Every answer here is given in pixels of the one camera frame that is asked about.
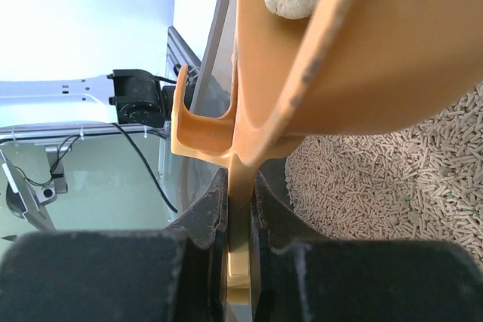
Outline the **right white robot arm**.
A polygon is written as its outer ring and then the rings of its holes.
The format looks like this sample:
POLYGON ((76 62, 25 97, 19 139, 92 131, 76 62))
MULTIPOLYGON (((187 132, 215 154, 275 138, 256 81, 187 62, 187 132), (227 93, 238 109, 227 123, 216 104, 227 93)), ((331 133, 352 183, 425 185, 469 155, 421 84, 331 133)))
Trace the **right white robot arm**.
MULTIPOLYGON (((125 120, 161 127, 172 96, 139 69, 69 81, 3 81, 1 126, 42 130, 125 120)), ((223 321, 229 306, 227 173, 158 231, 58 232, 8 159, 15 214, 35 232, 1 263, 3 321, 223 321)), ((443 241, 330 240, 258 177, 250 202, 256 321, 480 321, 482 276, 443 241)))

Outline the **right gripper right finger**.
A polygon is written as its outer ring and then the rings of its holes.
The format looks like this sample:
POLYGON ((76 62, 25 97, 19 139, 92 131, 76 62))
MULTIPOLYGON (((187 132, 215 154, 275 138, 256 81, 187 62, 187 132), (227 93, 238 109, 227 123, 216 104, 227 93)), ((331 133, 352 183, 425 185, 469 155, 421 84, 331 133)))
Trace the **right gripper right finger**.
POLYGON ((482 275, 447 241, 330 239, 265 178, 250 203, 256 321, 480 321, 482 275))

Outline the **yellow litter scoop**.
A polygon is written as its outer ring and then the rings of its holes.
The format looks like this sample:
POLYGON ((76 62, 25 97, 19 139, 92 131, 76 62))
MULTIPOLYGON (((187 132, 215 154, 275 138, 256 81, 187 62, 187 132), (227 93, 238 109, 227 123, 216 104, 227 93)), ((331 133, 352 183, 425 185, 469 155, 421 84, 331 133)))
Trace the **yellow litter scoop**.
POLYGON ((232 99, 218 118, 184 104, 171 149, 228 170, 228 300, 248 303, 248 215, 267 159, 310 134, 378 134, 433 116, 482 78, 482 0, 318 0, 285 20, 237 0, 232 99))

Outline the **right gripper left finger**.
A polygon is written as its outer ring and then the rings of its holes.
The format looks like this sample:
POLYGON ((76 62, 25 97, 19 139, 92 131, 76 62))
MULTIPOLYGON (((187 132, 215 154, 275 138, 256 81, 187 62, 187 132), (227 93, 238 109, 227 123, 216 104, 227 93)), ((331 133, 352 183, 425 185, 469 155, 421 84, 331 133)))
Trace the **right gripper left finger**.
POLYGON ((227 173, 166 228, 36 232, 1 263, 3 321, 222 321, 227 173))

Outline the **grey litter box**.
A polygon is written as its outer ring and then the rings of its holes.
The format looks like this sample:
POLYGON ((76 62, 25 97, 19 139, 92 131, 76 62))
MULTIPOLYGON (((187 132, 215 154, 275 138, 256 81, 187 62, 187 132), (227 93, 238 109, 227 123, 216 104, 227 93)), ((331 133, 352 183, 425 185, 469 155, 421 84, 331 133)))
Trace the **grey litter box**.
POLYGON ((326 237, 453 241, 481 261, 482 78, 400 130, 307 135, 258 175, 326 237))

